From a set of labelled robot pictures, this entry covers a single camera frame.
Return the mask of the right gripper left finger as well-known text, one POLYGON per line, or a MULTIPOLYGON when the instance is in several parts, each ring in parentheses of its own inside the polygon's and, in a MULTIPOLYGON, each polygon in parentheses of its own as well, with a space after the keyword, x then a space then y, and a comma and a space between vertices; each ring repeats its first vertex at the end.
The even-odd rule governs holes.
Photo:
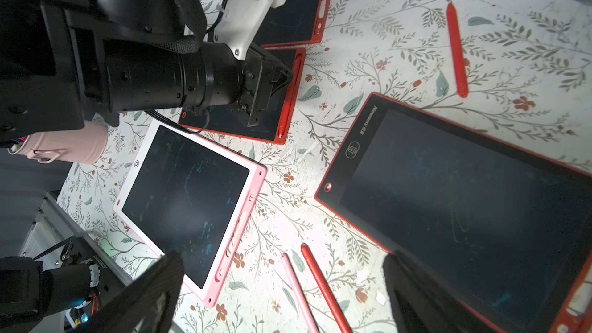
POLYGON ((181 254, 165 254, 76 331, 170 331, 184 276, 181 254))

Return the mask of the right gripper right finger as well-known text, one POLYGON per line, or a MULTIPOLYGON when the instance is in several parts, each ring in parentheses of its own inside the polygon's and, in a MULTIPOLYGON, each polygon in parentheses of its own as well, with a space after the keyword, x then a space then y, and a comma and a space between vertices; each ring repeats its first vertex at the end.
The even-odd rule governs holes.
POLYGON ((406 254, 387 254, 382 268, 399 332, 501 331, 406 254))

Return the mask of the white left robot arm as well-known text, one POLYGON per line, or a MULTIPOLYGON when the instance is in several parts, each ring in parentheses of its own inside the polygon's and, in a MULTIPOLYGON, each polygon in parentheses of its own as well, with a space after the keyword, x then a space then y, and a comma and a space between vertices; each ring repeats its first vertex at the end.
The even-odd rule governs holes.
POLYGON ((209 23, 200 0, 1 0, 2 147, 129 111, 229 106, 258 125, 294 77, 254 43, 285 2, 222 0, 209 23))

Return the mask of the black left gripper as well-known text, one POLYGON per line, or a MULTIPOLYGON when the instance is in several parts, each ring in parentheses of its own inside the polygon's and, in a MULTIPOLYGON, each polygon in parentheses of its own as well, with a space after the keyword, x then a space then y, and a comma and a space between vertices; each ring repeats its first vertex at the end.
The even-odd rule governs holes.
POLYGON ((250 46, 244 61, 221 43, 205 43, 196 53, 182 55, 182 110, 200 114, 214 106, 230 106, 243 125, 259 124, 270 97, 288 86, 294 73, 277 56, 250 46))

